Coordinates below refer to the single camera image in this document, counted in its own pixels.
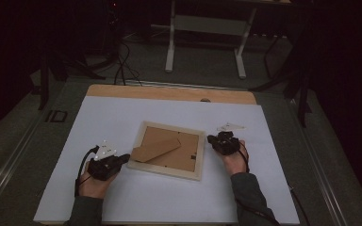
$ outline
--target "black cable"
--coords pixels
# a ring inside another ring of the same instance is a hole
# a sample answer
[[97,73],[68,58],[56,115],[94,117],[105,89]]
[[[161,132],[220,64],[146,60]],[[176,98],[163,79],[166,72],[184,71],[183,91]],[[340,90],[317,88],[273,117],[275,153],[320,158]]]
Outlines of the black cable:
[[140,73],[139,73],[137,70],[132,69],[132,68],[128,65],[127,62],[124,62],[123,65],[126,67],[126,69],[128,69],[128,70],[130,71],[130,73],[131,73],[132,76],[133,76],[132,78],[125,78],[125,80],[137,80],[138,83],[140,83],[140,85],[143,87],[143,85],[142,85],[142,83],[141,83],[141,81],[140,81],[140,79],[139,79]]
[[235,199],[235,202],[237,202],[238,205],[240,205],[244,210],[246,211],[249,211],[257,216],[260,216],[266,220],[268,220],[271,224],[273,225],[276,225],[276,226],[279,226],[280,223],[275,219],[273,218],[272,216],[266,214],[266,213],[263,213],[263,212],[260,212],[258,210],[255,210],[254,208],[251,208],[251,207],[248,207],[244,204],[242,204],[242,202],[240,202],[239,200]]
[[[245,149],[246,153],[248,153],[248,150],[246,149],[245,145],[243,145],[242,142],[240,142],[239,144],[242,145],[242,147]],[[240,153],[240,155],[242,155],[243,161],[245,161],[246,172],[250,172],[251,170],[249,169],[248,158],[240,150],[238,150],[238,152]]]
[[84,155],[84,158],[82,159],[82,162],[81,162],[81,165],[80,165],[80,169],[78,170],[77,178],[75,179],[75,185],[74,185],[74,196],[75,196],[75,197],[79,196],[79,191],[78,191],[78,189],[80,188],[81,184],[86,181],[86,180],[84,180],[82,183],[80,183],[80,180],[81,180],[81,172],[82,172],[82,169],[83,169],[83,167],[84,167],[85,161],[87,160],[88,156],[89,156],[91,153],[96,153],[96,152],[98,152],[98,149],[99,149],[99,146],[96,146],[96,147],[90,149],[90,150]]
[[86,182],[88,179],[90,179],[91,178],[91,176],[89,176],[89,177],[87,177],[84,181],[82,181],[81,183],[80,183],[80,185],[82,185],[82,184],[84,184],[84,182]]
[[295,201],[298,203],[299,208],[301,208],[302,213],[304,214],[304,220],[306,221],[307,226],[310,226],[310,222],[308,221],[308,217],[306,212],[304,211],[304,208],[301,204],[301,201],[299,200],[298,196],[295,194],[295,192],[293,191],[293,186],[290,186],[289,183],[287,182],[288,186],[290,187],[290,193],[292,194],[293,198],[295,198]]
[[[127,48],[127,55],[125,56],[125,58],[123,59],[123,62],[126,62],[128,60],[128,57],[130,55],[130,48],[124,44],[123,42],[120,42],[120,44],[124,45]],[[125,85],[125,80],[124,80],[124,71],[123,71],[123,65],[124,63],[122,62],[121,58],[119,57],[119,62],[120,62],[120,67],[116,72],[116,75],[114,76],[114,85],[116,85],[117,83],[117,77],[119,76],[119,72],[122,72],[122,79],[123,79],[123,84]]]

